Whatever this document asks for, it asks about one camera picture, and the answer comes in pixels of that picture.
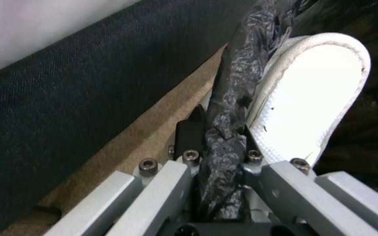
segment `screw head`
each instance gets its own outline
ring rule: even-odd
[[[293,158],[293,159],[291,159],[290,163],[295,168],[297,168],[298,170],[300,170],[301,172],[303,172],[305,175],[309,174],[310,165],[309,165],[309,163],[306,160],[301,159],[301,158]]]
[[[197,166],[199,164],[199,152],[196,150],[186,150],[183,152],[183,163]]]
[[[173,160],[174,158],[174,145],[168,146],[168,158],[169,160]]]
[[[247,152],[247,162],[254,165],[260,165],[263,160],[263,155],[258,150],[249,150]]]
[[[139,162],[139,173],[141,176],[150,177],[157,173],[158,163],[153,158],[147,158]]]

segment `white shoe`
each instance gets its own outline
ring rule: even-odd
[[[298,157],[313,166],[369,70],[366,48],[340,33],[294,38],[279,48],[247,121],[267,162]]]

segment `plastic wrap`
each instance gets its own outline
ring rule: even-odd
[[[247,108],[267,61],[289,36],[299,6],[296,0],[258,1],[223,53],[207,111],[198,220],[241,221],[246,216],[240,164],[246,154]]]
[[[378,190],[378,0],[319,0],[294,21],[293,36],[322,32],[345,33],[360,40],[369,50],[372,68],[316,170],[345,170]]]

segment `white fabric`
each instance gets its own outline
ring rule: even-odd
[[[370,58],[340,33],[294,41],[270,60],[248,125],[269,163],[298,157],[313,166],[361,92]]]
[[[0,0],[0,69],[139,0]]]

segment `black mesh fabric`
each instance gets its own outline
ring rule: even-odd
[[[231,37],[254,0],[143,0],[0,70],[0,230]]]

